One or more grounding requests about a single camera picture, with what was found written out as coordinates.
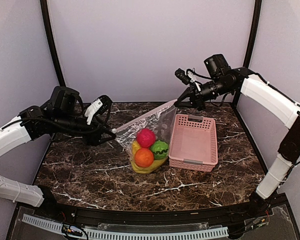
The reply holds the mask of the clear polka dot zip bag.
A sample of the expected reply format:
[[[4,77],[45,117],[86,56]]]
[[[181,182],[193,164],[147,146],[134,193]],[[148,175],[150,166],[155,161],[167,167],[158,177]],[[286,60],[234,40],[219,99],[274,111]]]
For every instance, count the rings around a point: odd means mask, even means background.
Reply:
[[[115,140],[129,155],[132,170],[150,174],[169,158],[176,100],[168,101],[130,122],[112,129]]]

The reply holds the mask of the red apple toy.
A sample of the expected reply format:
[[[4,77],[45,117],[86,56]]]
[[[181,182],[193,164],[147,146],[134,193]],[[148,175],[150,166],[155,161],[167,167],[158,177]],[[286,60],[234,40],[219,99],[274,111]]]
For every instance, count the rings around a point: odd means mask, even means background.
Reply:
[[[136,141],[142,148],[149,148],[155,143],[156,135],[149,128],[143,128],[137,133]]]

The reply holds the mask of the orange fruit toy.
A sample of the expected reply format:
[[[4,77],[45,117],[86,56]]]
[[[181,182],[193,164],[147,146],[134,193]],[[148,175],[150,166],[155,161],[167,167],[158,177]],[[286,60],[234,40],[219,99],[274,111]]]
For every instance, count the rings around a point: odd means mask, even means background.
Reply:
[[[140,148],[134,155],[134,162],[138,167],[147,168],[154,162],[154,154],[148,148]]]

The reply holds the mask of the pink perforated plastic basket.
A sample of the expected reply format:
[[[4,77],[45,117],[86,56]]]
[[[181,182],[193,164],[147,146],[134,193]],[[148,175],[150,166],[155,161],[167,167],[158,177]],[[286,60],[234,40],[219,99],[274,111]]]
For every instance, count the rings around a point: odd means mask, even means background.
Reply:
[[[211,172],[218,163],[215,120],[203,116],[176,114],[168,157],[170,167]]]

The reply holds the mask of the green watermelon toy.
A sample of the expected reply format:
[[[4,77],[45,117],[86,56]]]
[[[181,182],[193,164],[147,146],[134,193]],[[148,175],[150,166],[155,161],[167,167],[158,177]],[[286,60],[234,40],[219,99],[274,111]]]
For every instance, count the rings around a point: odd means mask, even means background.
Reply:
[[[157,140],[150,150],[153,153],[155,160],[161,160],[167,157],[169,151],[169,144],[162,140]]]

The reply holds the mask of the yellow banana toy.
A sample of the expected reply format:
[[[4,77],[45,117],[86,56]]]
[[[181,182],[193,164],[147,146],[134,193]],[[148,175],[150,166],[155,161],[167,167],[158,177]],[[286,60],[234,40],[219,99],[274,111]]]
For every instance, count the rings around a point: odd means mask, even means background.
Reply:
[[[155,160],[155,158],[154,158],[154,162],[149,167],[139,167],[135,163],[135,154],[140,148],[142,148],[142,147],[138,144],[137,140],[134,140],[131,145],[132,157],[131,157],[130,163],[131,163],[133,171],[138,174],[152,173],[153,171],[158,169],[160,166],[162,166],[168,159],[168,154],[167,154],[167,157],[163,158],[163,159]]]

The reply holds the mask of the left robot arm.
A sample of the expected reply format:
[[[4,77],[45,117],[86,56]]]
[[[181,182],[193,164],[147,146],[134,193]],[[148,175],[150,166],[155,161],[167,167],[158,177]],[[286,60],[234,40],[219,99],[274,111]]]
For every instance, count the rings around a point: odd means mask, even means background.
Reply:
[[[56,86],[43,105],[28,107],[0,128],[0,157],[44,135],[57,133],[82,137],[88,146],[114,140],[116,134],[108,125],[112,104],[107,95],[101,95],[85,106],[77,90]],[[61,213],[48,187],[28,185],[1,175],[0,198],[41,208],[50,218]]]

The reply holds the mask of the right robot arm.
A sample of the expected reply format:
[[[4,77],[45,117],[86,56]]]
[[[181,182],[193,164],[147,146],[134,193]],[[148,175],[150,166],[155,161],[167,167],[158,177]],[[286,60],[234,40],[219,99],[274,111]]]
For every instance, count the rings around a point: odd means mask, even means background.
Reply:
[[[264,201],[300,163],[300,103],[278,90],[260,73],[247,67],[231,67],[222,54],[206,58],[203,64],[209,74],[207,77],[189,68],[175,71],[175,76],[187,86],[175,102],[176,107],[203,110],[210,100],[239,93],[274,116],[287,130],[278,146],[275,160],[251,194],[252,201],[245,205],[245,213],[256,217],[264,210]]]

